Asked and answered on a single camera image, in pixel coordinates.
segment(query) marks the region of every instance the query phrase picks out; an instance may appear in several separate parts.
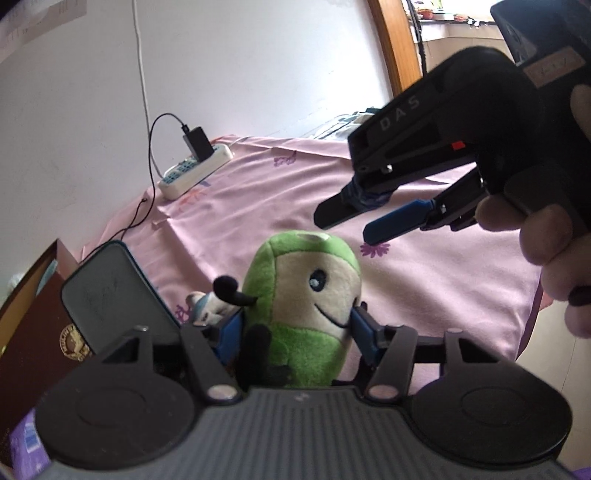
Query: power strip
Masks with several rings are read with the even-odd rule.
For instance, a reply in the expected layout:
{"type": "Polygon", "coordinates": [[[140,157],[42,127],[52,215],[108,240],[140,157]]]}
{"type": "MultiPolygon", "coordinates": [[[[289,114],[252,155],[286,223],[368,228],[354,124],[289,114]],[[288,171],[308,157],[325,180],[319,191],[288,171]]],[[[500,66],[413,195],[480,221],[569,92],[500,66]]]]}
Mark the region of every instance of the power strip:
{"type": "Polygon", "coordinates": [[[214,145],[213,155],[207,160],[199,162],[195,157],[188,157],[169,169],[164,178],[158,182],[158,188],[166,199],[176,200],[197,183],[228,163],[232,156],[231,150],[226,145],[214,145]]]}

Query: metal screw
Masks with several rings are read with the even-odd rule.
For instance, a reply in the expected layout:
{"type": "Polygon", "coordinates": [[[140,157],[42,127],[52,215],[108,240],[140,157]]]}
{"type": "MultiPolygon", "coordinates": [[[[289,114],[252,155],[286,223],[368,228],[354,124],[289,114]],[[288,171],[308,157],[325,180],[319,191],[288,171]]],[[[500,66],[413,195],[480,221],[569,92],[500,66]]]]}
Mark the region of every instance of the metal screw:
{"type": "Polygon", "coordinates": [[[302,392],[300,394],[297,394],[294,399],[298,402],[305,402],[306,400],[310,399],[310,396],[306,393],[306,392],[302,392]]]}
{"type": "Polygon", "coordinates": [[[216,401],[233,400],[238,395],[238,390],[231,385],[214,385],[207,391],[207,396],[216,401]]]}
{"type": "Polygon", "coordinates": [[[392,385],[374,385],[368,394],[374,400],[393,400],[398,396],[398,389],[392,385]]]}

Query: small plush figure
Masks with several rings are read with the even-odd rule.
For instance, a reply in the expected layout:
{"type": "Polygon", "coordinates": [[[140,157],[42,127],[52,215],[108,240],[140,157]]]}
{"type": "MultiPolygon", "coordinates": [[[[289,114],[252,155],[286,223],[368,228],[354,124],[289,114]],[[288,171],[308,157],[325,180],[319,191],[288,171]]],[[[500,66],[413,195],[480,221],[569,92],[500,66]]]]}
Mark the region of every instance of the small plush figure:
{"type": "Polygon", "coordinates": [[[361,295],[354,253],[338,237],[289,231],[255,254],[242,292],[232,277],[218,298],[244,307],[236,379],[250,385],[323,387],[337,378],[350,347],[349,316],[361,295]]]}
{"type": "Polygon", "coordinates": [[[221,301],[212,291],[209,293],[194,291],[187,296],[186,302],[191,310],[189,322],[194,324],[217,325],[239,310],[238,307],[221,301]]]}

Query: window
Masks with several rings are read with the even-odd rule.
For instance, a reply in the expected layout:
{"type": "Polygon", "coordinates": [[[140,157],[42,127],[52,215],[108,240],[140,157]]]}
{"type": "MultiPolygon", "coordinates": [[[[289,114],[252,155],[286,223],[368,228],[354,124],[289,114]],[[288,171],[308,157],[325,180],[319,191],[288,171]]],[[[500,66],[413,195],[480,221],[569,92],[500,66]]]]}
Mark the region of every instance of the window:
{"type": "Polygon", "coordinates": [[[499,0],[441,0],[443,9],[452,14],[463,14],[477,20],[492,20],[491,6],[499,0]]]}

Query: paper on wall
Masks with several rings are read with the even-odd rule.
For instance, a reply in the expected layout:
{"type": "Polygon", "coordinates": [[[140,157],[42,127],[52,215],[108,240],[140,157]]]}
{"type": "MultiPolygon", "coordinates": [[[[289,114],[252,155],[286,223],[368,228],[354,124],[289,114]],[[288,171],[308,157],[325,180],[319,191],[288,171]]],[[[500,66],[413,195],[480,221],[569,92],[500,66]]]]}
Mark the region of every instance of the paper on wall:
{"type": "Polygon", "coordinates": [[[0,63],[25,43],[86,15],[86,0],[23,0],[0,21],[0,63]]]}

